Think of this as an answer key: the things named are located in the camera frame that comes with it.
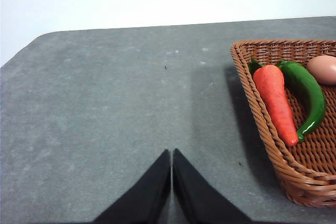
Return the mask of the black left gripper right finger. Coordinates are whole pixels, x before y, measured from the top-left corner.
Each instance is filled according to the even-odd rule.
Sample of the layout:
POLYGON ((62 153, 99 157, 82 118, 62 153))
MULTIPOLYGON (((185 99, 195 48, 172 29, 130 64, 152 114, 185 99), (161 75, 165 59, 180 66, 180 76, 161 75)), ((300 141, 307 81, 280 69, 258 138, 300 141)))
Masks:
POLYGON ((173 187, 189 223, 252 223, 177 148, 173 152, 173 187))

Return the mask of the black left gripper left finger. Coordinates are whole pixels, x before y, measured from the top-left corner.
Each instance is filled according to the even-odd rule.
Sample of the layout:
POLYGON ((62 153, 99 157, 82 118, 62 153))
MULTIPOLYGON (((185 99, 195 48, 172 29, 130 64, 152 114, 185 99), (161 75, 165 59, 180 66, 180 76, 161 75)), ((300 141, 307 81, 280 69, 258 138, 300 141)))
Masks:
POLYGON ((164 150, 141 178, 94 223, 157 223, 171 191, 170 152, 164 150))

